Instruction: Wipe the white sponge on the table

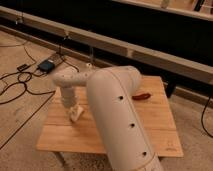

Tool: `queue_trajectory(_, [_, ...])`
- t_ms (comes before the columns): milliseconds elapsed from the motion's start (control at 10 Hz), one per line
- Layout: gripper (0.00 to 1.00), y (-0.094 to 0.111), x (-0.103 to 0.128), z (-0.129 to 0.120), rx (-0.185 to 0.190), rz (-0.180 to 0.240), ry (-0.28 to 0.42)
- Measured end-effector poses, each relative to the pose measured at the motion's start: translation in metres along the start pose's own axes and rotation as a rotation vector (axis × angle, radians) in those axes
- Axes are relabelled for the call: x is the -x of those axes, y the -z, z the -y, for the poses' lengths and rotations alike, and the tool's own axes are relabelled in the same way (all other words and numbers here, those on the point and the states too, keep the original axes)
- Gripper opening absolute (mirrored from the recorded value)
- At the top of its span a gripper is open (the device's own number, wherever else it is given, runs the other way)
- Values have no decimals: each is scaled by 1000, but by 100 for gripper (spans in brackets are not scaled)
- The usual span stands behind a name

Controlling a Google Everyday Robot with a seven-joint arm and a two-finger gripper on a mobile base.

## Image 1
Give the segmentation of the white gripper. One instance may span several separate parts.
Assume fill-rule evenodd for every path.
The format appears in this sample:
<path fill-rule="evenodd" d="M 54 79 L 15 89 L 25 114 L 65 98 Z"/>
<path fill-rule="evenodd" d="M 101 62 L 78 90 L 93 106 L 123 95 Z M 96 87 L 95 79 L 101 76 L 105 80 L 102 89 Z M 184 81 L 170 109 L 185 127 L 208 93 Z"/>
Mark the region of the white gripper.
<path fill-rule="evenodd" d="M 70 120 L 72 122 L 76 122 L 75 116 L 80 117 L 81 114 L 84 112 L 84 109 L 82 106 L 77 106 L 77 112 L 73 108 L 73 106 L 77 104 L 75 89 L 73 87 L 61 88 L 61 102 L 65 108 L 70 108 L 69 115 L 70 115 Z"/>

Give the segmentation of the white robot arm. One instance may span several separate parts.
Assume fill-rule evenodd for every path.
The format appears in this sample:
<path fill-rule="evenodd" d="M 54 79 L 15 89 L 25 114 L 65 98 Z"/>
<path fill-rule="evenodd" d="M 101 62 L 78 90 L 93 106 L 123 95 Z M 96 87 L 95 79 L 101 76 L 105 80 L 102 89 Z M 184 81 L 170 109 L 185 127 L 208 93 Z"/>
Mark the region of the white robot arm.
<path fill-rule="evenodd" d="M 75 88 L 86 88 L 87 101 L 115 171 L 164 171 L 132 102 L 140 72 L 132 66 L 77 72 L 67 67 L 53 76 L 70 119 L 79 119 Z"/>

